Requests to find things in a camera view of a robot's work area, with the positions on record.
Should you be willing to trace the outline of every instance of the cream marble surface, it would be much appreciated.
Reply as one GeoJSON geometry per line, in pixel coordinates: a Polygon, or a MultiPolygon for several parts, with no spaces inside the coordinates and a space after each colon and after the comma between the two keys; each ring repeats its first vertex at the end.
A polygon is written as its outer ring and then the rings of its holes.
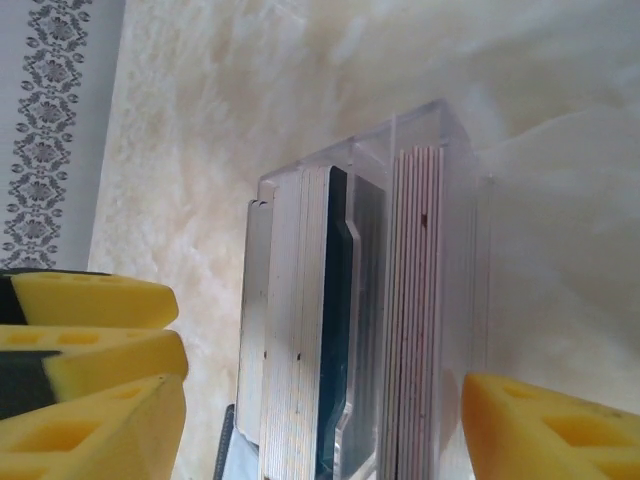
{"type": "Polygon", "coordinates": [[[129,0],[90,266],[177,294],[174,478],[213,472],[258,177],[438,97],[494,175],[489,365],[637,410],[637,45],[632,1],[129,0]]]}

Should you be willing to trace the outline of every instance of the black floral pattern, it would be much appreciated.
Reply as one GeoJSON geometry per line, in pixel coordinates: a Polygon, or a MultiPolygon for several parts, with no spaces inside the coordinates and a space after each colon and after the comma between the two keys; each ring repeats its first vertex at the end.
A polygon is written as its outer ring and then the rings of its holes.
{"type": "Polygon", "coordinates": [[[27,24],[33,33],[25,39],[31,53],[24,57],[27,78],[20,83],[23,121],[16,125],[21,137],[14,142],[11,171],[16,179],[9,183],[12,201],[5,207],[11,218],[4,222],[9,241],[1,247],[2,268],[56,265],[76,117],[71,105],[79,100],[74,90],[82,79],[78,67],[84,62],[85,24],[91,19],[86,7],[93,3],[32,1],[27,24]]]}

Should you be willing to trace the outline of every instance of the marble tabletop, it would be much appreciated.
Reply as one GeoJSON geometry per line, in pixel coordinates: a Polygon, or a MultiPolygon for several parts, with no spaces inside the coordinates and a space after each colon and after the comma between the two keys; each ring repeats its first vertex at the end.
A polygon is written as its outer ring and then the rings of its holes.
{"type": "Polygon", "coordinates": [[[128,0],[90,268],[170,285],[213,472],[260,175],[430,100],[495,192],[489,367],[640,395],[640,9],[606,0],[128,0]]]}

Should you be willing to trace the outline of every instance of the patterned fabric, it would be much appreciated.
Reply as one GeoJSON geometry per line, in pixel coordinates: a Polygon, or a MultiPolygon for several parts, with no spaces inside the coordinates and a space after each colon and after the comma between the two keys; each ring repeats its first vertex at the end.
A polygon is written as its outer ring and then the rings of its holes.
{"type": "Polygon", "coordinates": [[[60,218],[68,178],[69,144],[73,141],[78,102],[77,88],[87,45],[86,7],[93,0],[32,0],[28,25],[32,36],[24,57],[24,91],[16,125],[9,184],[11,218],[4,233],[11,241],[2,244],[2,268],[52,268],[58,251],[60,218]]]}

